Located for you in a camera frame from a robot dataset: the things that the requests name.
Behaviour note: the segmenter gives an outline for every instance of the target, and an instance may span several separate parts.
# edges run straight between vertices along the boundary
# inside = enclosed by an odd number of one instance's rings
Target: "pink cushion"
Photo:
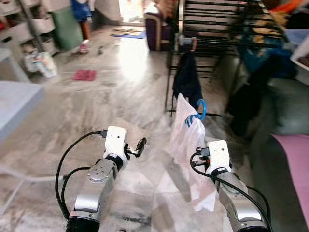
[[[309,228],[309,136],[273,136],[285,151],[293,184]]]

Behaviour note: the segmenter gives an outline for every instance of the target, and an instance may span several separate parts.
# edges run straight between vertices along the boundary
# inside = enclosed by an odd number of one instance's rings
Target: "drying rack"
[[[267,33],[256,33],[253,30],[254,28],[272,29],[276,34],[271,35],[271,37],[278,38],[283,43],[288,42],[283,30],[260,0],[179,0],[178,8],[174,15],[171,46],[167,60],[169,71],[165,98],[166,112],[175,112],[173,104],[171,109],[167,108],[169,83],[171,77],[175,76],[177,71],[177,66],[174,64],[175,58],[182,55],[185,51],[194,51],[196,57],[212,57],[217,59],[214,65],[197,64],[198,73],[214,74],[223,56],[238,56],[239,63],[235,73],[235,75],[238,75],[243,62],[242,55],[238,50],[239,47],[278,47],[277,44],[254,43],[249,39],[250,36],[269,36]],[[256,25],[253,23],[256,20],[271,21],[272,25]],[[199,76],[199,78],[209,78],[211,81],[214,75]],[[207,113],[207,115],[220,116],[211,113]]]

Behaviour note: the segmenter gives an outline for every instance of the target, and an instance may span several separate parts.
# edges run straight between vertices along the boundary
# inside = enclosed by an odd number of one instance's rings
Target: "black metal drying rack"
[[[209,6],[208,9],[201,8],[201,5]],[[225,7],[225,9],[211,9],[213,6]],[[276,48],[275,44],[270,43],[254,43],[248,39],[249,36],[261,35],[269,36],[267,33],[256,33],[253,28],[266,28],[276,31],[278,34],[271,35],[272,37],[280,38],[287,42],[284,32],[280,26],[270,18],[259,18],[262,15],[270,15],[264,4],[260,0],[207,0],[207,1],[190,1],[179,0],[178,8],[175,12],[175,17],[172,22],[172,35],[170,43],[170,52],[168,54],[167,66],[168,81],[165,98],[165,111],[175,112],[173,104],[171,109],[167,108],[169,97],[169,82],[172,76],[176,75],[177,66],[174,66],[174,58],[180,56],[183,52],[190,49],[192,46],[185,43],[180,46],[179,35],[185,38],[197,38],[197,48],[195,50],[196,57],[213,57],[217,58],[214,65],[197,65],[198,73],[214,73],[220,59],[223,56],[239,56],[239,63],[236,68],[235,75],[238,75],[240,66],[243,62],[242,56],[239,54],[237,47],[251,47],[251,48]],[[187,17],[202,17],[205,20],[188,20]],[[214,19],[232,19],[233,22],[218,22]],[[250,22],[256,20],[271,21],[272,25],[255,25]],[[194,27],[195,25],[210,25],[210,26],[226,26],[227,29],[203,29]],[[218,34],[218,36],[200,35],[200,32],[207,32],[211,34]],[[199,78],[210,78],[212,76],[200,76]],[[207,113],[209,116],[220,116],[218,114]]]

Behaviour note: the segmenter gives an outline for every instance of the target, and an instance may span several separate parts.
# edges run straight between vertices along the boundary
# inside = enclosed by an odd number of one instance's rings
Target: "marble floor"
[[[86,55],[56,55],[57,77],[35,80],[44,85],[45,98],[1,145],[1,164],[34,176],[54,175],[62,153],[74,140],[112,124],[126,127],[129,144],[144,136],[148,143],[142,156],[132,158],[116,180],[100,231],[230,232],[218,201],[214,212],[192,209],[188,183],[169,154],[174,118],[164,112],[166,53],[149,52],[145,39],[112,37],[112,29],[94,32]],[[100,46],[102,55],[97,54]],[[73,81],[78,69],[97,70],[96,80]],[[202,79],[201,84],[209,112],[223,113],[227,99],[220,81]],[[245,142],[230,132],[224,118],[208,116],[203,123],[205,140],[227,140],[235,171],[252,184]],[[89,137],[71,151],[62,173],[93,165],[103,151],[104,140]],[[69,209],[84,175],[77,173],[68,184]],[[8,198],[15,184],[13,178],[0,176],[0,201]],[[0,231],[65,231],[65,224],[53,183],[24,184],[0,218]]]

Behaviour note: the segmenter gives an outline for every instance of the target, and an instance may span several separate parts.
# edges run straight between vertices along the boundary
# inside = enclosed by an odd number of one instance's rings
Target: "white bag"
[[[194,118],[190,127],[185,120],[190,115],[196,115],[196,110],[186,101],[182,94],[178,95],[176,119],[173,125],[170,150],[188,179],[191,191],[191,202],[196,211],[208,209],[214,211],[216,189],[209,178],[197,174],[190,166],[190,157],[197,147],[205,147],[205,127],[203,123]]]

